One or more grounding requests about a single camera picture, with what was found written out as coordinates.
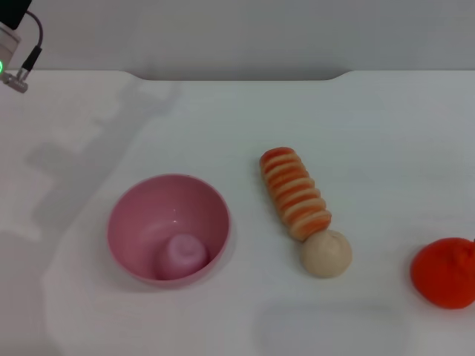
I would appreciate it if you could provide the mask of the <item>beige toy bun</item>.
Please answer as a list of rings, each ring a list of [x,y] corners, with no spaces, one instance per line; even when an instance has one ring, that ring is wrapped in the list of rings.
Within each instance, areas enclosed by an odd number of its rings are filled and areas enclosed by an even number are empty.
[[[308,237],[301,250],[301,262],[310,274],[334,278],[343,274],[353,261],[353,250],[347,238],[334,230]]]

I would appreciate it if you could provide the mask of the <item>pink plastic bowl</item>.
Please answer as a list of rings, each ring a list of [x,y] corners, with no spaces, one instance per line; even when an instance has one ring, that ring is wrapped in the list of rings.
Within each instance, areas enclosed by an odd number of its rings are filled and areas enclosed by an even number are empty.
[[[231,214],[222,195],[207,182],[184,174],[164,174],[137,183],[111,211],[107,243],[118,266],[161,289],[189,286],[214,269],[231,239]],[[154,259],[162,244],[190,234],[207,248],[209,262],[178,280],[160,280]]]

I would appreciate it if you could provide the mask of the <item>red-orange toy tomato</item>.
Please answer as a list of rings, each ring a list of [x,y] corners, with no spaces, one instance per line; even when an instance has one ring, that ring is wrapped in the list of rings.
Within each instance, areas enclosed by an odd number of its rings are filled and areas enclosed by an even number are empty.
[[[448,237],[426,245],[411,261],[410,279],[439,308],[470,306],[475,303],[475,240]]]

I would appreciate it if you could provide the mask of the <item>pink toy peach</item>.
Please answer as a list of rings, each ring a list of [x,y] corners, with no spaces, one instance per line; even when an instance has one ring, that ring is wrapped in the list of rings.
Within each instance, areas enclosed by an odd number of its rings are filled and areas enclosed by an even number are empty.
[[[177,234],[167,239],[154,259],[157,279],[178,280],[201,270],[209,262],[205,245],[190,234]]]

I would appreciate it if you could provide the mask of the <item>orange striped toy bread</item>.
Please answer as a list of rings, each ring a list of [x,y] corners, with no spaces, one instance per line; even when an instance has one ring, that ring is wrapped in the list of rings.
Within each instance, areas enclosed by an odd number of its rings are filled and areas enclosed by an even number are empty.
[[[261,176],[290,236],[300,242],[327,229],[332,214],[301,158],[288,147],[273,148],[260,158]]]

